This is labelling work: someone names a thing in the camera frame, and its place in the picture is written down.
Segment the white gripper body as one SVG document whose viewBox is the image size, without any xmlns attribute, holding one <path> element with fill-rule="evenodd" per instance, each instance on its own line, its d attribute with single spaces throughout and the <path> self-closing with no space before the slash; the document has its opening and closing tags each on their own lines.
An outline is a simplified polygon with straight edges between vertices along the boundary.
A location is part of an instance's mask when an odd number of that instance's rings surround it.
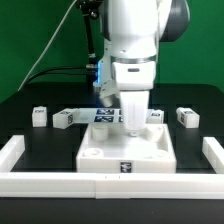
<svg viewBox="0 0 224 224">
<path fill-rule="evenodd" d="M 155 62 L 112 64 L 119 91 L 123 125 L 127 132 L 140 132 L 146 123 L 149 92 L 154 86 Z"/>
</svg>

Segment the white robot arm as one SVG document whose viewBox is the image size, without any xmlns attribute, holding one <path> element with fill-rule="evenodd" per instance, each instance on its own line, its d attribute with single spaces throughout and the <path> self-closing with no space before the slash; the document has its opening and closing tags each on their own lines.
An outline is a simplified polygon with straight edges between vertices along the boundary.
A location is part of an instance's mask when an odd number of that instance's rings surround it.
<svg viewBox="0 0 224 224">
<path fill-rule="evenodd" d="M 159 44 L 177 40 L 187 29 L 187 0 L 103 0 L 100 5 L 104 55 L 94 87 L 104 106 L 120 99 L 125 130 L 145 127 L 154 86 Z"/>
</svg>

